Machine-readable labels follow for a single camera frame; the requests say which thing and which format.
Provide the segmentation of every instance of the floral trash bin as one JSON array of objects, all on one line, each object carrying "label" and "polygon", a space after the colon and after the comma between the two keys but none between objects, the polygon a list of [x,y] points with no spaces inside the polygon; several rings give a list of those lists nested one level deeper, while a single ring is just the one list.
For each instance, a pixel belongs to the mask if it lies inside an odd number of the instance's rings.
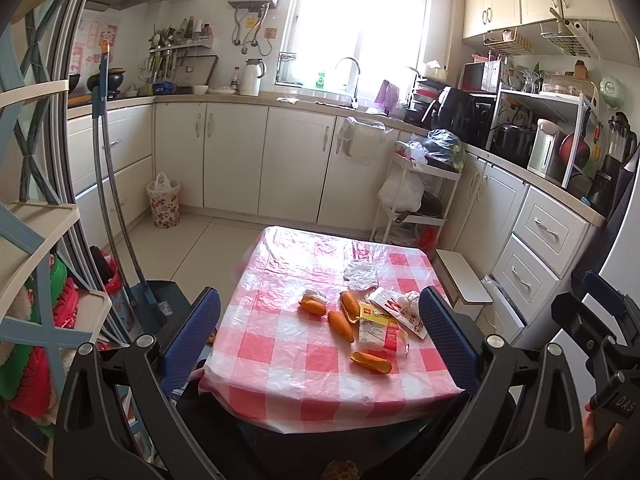
[{"label": "floral trash bin", "polygon": [[158,177],[146,186],[146,193],[149,195],[151,214],[156,227],[176,227],[180,223],[180,182],[170,180],[164,173],[159,173]]}]

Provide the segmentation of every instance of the plastic tablecloth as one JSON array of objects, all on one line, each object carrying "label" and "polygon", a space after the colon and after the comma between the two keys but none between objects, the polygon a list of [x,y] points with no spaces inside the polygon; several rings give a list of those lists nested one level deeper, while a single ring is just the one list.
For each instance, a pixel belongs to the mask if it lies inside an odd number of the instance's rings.
[{"label": "plastic tablecloth", "polygon": [[424,416],[455,396],[460,390],[428,336],[409,335],[408,355],[390,358],[392,372],[379,375],[350,360],[352,345],[326,316],[299,309],[304,290],[316,288],[329,298],[328,310],[338,310],[344,268],[353,260],[373,262],[389,290],[434,285],[443,293],[417,249],[266,228],[238,269],[200,391],[235,416],[281,433],[384,426]]}]

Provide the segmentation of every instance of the wire basket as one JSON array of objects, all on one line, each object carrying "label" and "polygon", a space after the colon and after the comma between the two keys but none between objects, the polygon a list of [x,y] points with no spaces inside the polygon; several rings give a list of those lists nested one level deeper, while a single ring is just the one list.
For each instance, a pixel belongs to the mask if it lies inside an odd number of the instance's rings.
[{"label": "wire basket", "polygon": [[505,54],[507,56],[519,56],[533,54],[531,42],[517,30],[513,34],[511,41],[491,41],[484,38],[484,46],[494,54]]}]

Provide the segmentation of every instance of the blender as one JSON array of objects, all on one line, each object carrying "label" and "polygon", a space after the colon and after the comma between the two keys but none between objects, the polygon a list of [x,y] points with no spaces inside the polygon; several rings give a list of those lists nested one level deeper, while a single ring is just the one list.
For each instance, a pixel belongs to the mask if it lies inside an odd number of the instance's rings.
[{"label": "blender", "polygon": [[609,213],[620,169],[631,159],[637,146],[638,137],[631,131],[626,115],[617,112],[609,120],[609,149],[586,197],[601,215]]}]

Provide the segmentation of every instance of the food wrapper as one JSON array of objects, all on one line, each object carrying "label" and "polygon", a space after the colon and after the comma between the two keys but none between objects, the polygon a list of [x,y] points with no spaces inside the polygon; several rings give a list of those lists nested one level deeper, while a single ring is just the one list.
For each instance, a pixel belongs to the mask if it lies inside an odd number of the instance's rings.
[{"label": "food wrapper", "polygon": [[370,303],[360,303],[358,343],[397,357],[405,357],[409,351],[408,337],[396,320]]},{"label": "food wrapper", "polygon": [[415,293],[410,292],[404,296],[379,286],[369,295],[367,301],[386,310],[420,339],[424,339],[427,336],[427,329],[418,314]]}]

